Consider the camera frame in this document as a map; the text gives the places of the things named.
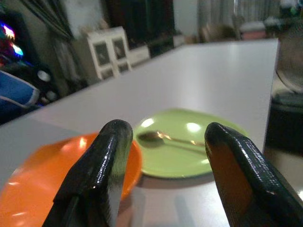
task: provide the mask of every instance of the floor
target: floor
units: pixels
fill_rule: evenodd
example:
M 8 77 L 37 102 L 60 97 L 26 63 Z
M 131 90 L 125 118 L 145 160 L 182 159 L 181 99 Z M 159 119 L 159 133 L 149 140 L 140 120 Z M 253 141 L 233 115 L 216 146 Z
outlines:
M 303 155 L 274 148 L 265 148 L 264 155 L 303 200 Z

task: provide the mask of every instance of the cabinet door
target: cabinet door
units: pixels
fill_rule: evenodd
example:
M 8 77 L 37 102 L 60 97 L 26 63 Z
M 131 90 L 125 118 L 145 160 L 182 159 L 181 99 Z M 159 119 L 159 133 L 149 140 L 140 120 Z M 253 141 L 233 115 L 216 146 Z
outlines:
M 108 37 L 107 41 L 110 56 L 113 59 L 114 73 L 119 75 L 121 72 L 130 70 L 129 51 L 125 33 L 113 34 Z
M 108 42 L 106 37 L 89 39 L 89 48 L 94 62 L 95 71 L 100 79 L 108 78 L 112 69 L 111 55 L 109 53 Z

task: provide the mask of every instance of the curtain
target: curtain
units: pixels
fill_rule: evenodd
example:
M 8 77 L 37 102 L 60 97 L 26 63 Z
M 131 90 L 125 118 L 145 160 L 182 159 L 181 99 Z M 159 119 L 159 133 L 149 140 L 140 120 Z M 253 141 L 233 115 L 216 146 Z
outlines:
M 232 26 L 232 16 L 245 21 L 265 20 L 279 14 L 280 0 L 198 0 L 198 29 L 207 24 Z
M 74 37 L 60 1 L 21 0 L 21 2 L 50 29 L 55 53 L 69 85 L 69 93 L 86 87 L 85 72 L 71 44 Z

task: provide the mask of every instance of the spoon handle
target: spoon handle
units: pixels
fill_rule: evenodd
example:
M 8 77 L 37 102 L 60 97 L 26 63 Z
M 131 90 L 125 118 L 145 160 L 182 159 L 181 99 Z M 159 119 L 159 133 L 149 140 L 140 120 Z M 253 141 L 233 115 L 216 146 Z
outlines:
M 191 144 L 191 145 L 205 147 L 204 143 L 197 142 L 197 141 L 194 141 L 194 140 L 181 140 L 181 139 L 177 139 L 177 138 L 172 138 L 168 135 L 165 135 L 165 138 L 168 139 L 168 140 L 171 140 L 171 141 L 176 141 L 176 142 L 180 142 L 180 143 L 187 143 L 187 144 Z

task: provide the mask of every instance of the colorful light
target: colorful light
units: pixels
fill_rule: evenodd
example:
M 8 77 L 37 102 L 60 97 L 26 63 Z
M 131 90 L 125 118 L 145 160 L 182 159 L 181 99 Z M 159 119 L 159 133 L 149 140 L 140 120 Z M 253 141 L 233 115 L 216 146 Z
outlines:
M 14 51 L 16 54 L 23 56 L 23 51 L 21 50 L 20 47 L 14 45 L 14 44 L 12 44 L 12 47 L 14 48 Z
M 3 28 L 4 28 L 4 30 L 5 30 L 5 35 L 8 37 L 8 38 L 10 38 L 10 39 L 15 39 L 15 33 L 14 33 L 14 31 L 11 29 L 11 28 L 9 28 L 6 24 L 2 24 L 1 25 Z

